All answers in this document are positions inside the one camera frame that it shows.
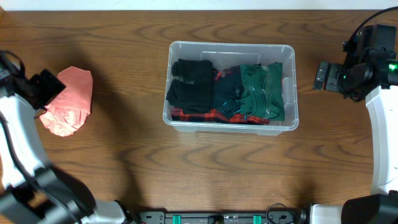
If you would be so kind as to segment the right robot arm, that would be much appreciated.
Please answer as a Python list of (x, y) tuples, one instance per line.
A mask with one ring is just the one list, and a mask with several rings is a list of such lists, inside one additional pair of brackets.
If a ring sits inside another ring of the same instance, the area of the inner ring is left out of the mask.
[(343, 205), (313, 204), (303, 223), (397, 223), (397, 54), (394, 26), (359, 26), (343, 43), (344, 63), (321, 62), (315, 90), (365, 101), (373, 139), (373, 179), (368, 196)]

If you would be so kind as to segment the black garment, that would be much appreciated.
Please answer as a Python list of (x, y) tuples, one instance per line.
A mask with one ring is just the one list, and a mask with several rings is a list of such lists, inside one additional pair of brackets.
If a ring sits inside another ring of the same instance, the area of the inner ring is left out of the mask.
[(185, 114), (207, 113), (213, 106), (214, 82), (211, 61), (180, 58), (172, 66), (166, 100)]

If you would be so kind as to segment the pink garment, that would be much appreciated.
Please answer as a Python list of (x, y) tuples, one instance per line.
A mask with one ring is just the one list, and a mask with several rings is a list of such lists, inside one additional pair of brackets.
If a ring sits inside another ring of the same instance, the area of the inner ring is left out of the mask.
[(51, 133), (66, 137), (80, 129), (91, 114), (93, 77), (89, 70), (68, 67), (57, 78), (66, 88), (46, 106), (40, 120)]

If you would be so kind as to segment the red plaid flannel shirt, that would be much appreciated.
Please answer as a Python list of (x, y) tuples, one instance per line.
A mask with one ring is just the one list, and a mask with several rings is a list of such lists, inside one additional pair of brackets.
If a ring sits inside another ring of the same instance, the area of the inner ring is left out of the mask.
[[(217, 70), (213, 72), (214, 78), (217, 74)], [(171, 109), (171, 116), (174, 121), (184, 121), (184, 122), (216, 122), (216, 123), (226, 123), (226, 124), (254, 124), (254, 125), (265, 125), (269, 124), (270, 120), (266, 118), (259, 118), (257, 116), (246, 115), (242, 110), (235, 114), (232, 118), (228, 119), (218, 110), (212, 109), (207, 113), (195, 113), (195, 114), (185, 114), (180, 108)]]

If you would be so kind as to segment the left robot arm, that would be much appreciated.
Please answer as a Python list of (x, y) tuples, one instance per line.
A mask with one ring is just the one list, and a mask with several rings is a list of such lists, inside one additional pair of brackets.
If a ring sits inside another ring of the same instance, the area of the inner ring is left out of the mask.
[(1, 51), (1, 215), (14, 223), (131, 223), (119, 202), (96, 200), (49, 161), (35, 114), (64, 89), (48, 70), (27, 78), (22, 60)]

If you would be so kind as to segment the dark navy taped garment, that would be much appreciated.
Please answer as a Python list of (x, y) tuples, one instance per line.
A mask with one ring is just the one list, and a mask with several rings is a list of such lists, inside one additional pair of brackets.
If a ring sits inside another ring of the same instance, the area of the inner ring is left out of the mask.
[(218, 71), (213, 85), (213, 107), (228, 119), (241, 111), (244, 91), (240, 66)]

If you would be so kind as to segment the dark green garment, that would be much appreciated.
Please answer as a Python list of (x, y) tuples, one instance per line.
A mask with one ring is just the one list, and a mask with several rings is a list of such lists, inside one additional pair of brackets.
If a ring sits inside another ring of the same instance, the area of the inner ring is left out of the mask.
[(241, 113), (271, 121), (284, 121), (282, 64), (241, 65)]

